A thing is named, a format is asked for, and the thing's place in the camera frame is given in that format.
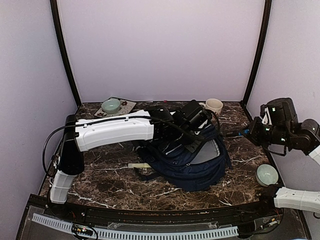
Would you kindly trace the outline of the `navy blue student backpack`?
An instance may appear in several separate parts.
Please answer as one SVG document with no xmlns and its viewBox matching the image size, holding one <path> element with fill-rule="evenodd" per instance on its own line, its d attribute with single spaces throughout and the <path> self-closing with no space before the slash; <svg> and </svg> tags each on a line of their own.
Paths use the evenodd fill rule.
<svg viewBox="0 0 320 240">
<path fill-rule="evenodd" d="M 142 181 L 163 177 L 170 184 L 187 192 L 206 191 L 216 185 L 231 168 L 232 162 L 223 137 L 213 124 L 206 124 L 200 136 L 207 142 L 191 146 L 163 140 L 136 140 L 133 146 L 141 158 L 154 170 L 151 174 L 135 173 Z"/>
</svg>

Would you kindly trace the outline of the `yellow highlighter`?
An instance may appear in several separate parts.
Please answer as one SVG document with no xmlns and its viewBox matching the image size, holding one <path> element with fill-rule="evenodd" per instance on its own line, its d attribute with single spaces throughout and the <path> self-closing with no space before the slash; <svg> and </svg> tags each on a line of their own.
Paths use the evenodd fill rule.
<svg viewBox="0 0 320 240">
<path fill-rule="evenodd" d="M 134 168 L 137 168 L 137 169 L 147 169 L 147 168 L 151 168 L 151 166 L 148 164 L 148 163 L 129 163 L 127 165 L 127 167 L 129 169 L 134 169 Z"/>
</svg>

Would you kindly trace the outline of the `blue cap black marker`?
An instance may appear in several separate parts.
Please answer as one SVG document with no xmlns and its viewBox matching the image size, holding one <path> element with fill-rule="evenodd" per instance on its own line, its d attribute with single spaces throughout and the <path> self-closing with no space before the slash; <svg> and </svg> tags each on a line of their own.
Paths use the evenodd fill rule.
<svg viewBox="0 0 320 240">
<path fill-rule="evenodd" d="M 239 130 L 232 130 L 225 133 L 225 137 L 227 138 L 234 138 L 238 136 L 242 136 L 242 133 Z"/>
</svg>

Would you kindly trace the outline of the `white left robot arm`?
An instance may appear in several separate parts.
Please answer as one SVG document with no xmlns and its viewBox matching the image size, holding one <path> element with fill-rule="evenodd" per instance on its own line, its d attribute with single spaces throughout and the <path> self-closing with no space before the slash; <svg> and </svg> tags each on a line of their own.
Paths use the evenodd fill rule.
<svg viewBox="0 0 320 240">
<path fill-rule="evenodd" d="M 74 178 L 85 169 L 84 152 L 138 140 L 178 141 L 183 145 L 203 142 L 205 138 L 199 132 L 210 118 L 201 107 L 191 112 L 177 110 L 173 113 L 160 107 L 102 119 L 76 120 L 75 116 L 68 116 L 57 157 L 57 172 L 49 192 L 51 210 L 60 218 L 67 218 L 71 213 L 65 202 Z"/>
</svg>

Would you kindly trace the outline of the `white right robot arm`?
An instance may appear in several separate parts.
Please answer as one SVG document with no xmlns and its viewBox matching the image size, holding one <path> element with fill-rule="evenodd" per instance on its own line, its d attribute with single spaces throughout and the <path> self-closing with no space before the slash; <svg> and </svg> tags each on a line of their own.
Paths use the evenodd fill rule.
<svg viewBox="0 0 320 240">
<path fill-rule="evenodd" d="M 255 213 L 266 217 L 274 208 L 288 208 L 319 214 L 320 188 L 316 170 L 320 168 L 320 126 L 313 119 L 302 123 L 293 120 L 264 124 L 256 117 L 240 130 L 241 135 L 265 150 L 269 146 L 283 146 L 282 155 L 287 162 L 280 162 L 280 153 L 273 152 L 283 183 L 272 183 L 260 196 Z"/>
</svg>

